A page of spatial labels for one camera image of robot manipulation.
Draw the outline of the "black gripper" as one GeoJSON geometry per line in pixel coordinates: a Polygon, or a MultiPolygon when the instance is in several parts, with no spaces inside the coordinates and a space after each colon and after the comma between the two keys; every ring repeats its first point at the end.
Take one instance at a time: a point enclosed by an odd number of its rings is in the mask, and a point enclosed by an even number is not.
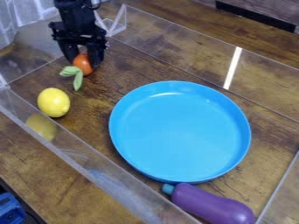
{"type": "Polygon", "coordinates": [[[96,25],[94,16],[100,3],[93,4],[92,0],[53,0],[53,5],[59,13],[59,21],[49,22],[49,28],[66,61],[71,62],[78,55],[78,43],[92,40],[86,43],[88,60],[96,69],[106,49],[106,31],[96,25]]]}

